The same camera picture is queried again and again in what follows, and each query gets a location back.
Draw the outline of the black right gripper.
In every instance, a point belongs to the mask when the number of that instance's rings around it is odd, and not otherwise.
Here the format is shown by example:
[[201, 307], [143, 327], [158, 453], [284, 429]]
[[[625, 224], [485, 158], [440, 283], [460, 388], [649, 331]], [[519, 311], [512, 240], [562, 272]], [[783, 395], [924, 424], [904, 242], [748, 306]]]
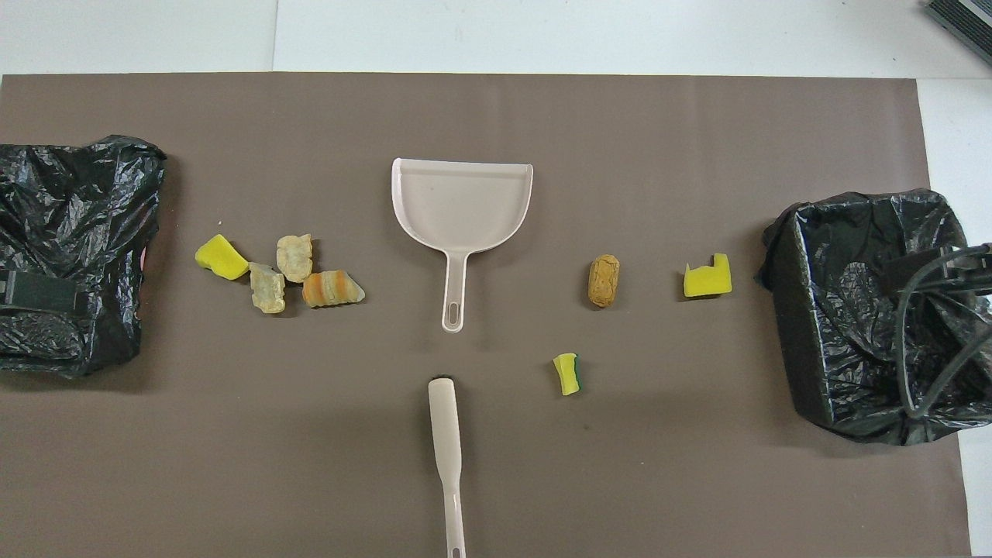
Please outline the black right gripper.
[[921, 276], [918, 292], [989, 295], [991, 293], [990, 245], [968, 248], [945, 245], [913, 252], [886, 262], [886, 294], [906, 289], [913, 276], [933, 260], [939, 262]]

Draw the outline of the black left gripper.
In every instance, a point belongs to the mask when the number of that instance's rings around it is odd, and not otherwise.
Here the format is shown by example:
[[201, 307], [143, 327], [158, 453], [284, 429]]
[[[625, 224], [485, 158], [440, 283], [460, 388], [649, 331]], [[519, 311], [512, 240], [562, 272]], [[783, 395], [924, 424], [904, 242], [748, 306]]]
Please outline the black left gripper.
[[74, 314], [77, 311], [77, 285], [60, 277], [27, 271], [2, 271], [1, 307]]

